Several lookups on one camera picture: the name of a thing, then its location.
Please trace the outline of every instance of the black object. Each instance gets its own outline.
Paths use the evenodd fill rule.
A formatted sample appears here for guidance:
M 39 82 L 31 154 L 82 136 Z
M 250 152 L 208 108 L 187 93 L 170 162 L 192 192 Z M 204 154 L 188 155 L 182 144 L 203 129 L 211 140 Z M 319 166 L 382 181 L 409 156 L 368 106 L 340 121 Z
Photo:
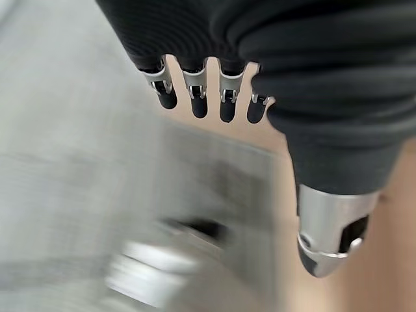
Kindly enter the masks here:
M 194 99 L 190 99 L 190 103 L 192 105 L 192 112 L 194 116 L 197 118 L 204 118 L 208 113 L 208 102 L 207 97 L 195 97 Z
M 220 104 L 220 118 L 223 122 L 231 122 L 235 115 L 235 103 L 231 98 L 226 97 L 225 102 Z
M 267 115 L 299 184 L 382 188 L 416 133 L 415 1 L 97 2 L 135 64 L 165 54 L 259 63 L 253 88 L 279 102 Z M 227 101 L 221 118 L 233 109 Z
M 258 96 L 255 103 L 253 102 L 253 99 L 250 100 L 247 110 L 247 120 L 251 124 L 256 124 L 263 118 L 266 109 L 266 98 L 267 97 L 265 96 Z
M 172 87 L 170 93 L 167 93 L 165 90 L 160 91 L 160 93 L 158 97 L 162 106 L 166 109 L 174 109 L 177 104 L 175 89 Z

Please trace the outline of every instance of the white object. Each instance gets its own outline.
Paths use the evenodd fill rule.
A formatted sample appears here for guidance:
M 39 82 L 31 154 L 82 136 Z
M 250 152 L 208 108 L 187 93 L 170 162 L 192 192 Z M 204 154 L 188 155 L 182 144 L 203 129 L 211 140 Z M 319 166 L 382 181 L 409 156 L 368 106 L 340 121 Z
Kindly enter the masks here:
M 114 259 L 107 285 L 135 300 L 163 307 L 187 283 L 187 277 L 172 274 L 119 255 Z

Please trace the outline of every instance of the gray floor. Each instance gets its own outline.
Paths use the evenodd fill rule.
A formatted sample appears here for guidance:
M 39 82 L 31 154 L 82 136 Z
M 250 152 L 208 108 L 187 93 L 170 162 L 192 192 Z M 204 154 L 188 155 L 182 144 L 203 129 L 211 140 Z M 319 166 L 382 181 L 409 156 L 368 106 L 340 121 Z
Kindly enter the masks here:
M 93 1 L 21 0 L 0 27 L 0 311 L 100 300 L 160 216 L 229 225 L 227 264 L 273 302 L 270 155 L 152 113 Z

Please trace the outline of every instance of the metal finger hinge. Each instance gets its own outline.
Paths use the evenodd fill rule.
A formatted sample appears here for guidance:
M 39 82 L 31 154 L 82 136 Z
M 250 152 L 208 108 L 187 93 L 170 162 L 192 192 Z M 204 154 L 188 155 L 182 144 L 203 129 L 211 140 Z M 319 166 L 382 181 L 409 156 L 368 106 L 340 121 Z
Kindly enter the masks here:
M 206 59 L 196 67 L 182 68 L 182 74 L 190 96 L 194 116 L 197 118 L 205 117 L 208 113 Z
M 239 71 L 225 73 L 220 62 L 220 117 L 223 122 L 230 122 L 234 119 L 235 104 L 240 93 L 244 69 L 245 66 Z
M 177 98 L 169 67 L 166 63 L 166 57 L 161 58 L 160 69 L 141 71 L 159 97 L 162 106 L 166 109 L 172 109 L 177 104 Z

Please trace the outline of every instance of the blurry object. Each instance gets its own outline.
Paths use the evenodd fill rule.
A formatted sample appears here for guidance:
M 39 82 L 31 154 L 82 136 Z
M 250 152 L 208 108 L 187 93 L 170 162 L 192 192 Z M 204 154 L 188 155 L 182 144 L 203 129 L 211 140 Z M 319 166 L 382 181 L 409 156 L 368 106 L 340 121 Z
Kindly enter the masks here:
M 0 0 L 0 26 L 1 22 L 9 15 L 17 0 Z
M 210 220 L 197 223 L 198 228 L 222 228 Z M 127 242 L 107 278 L 107 285 L 124 296 L 110 296 L 101 305 L 136 312 L 151 307 L 172 312 L 261 311 L 254 294 L 222 263 L 218 241 L 185 224 L 165 223 L 164 244 Z
M 187 226 L 166 224 L 157 242 L 127 242 L 114 258 L 107 285 L 153 307 L 162 308 L 202 269 L 218 258 L 213 239 Z

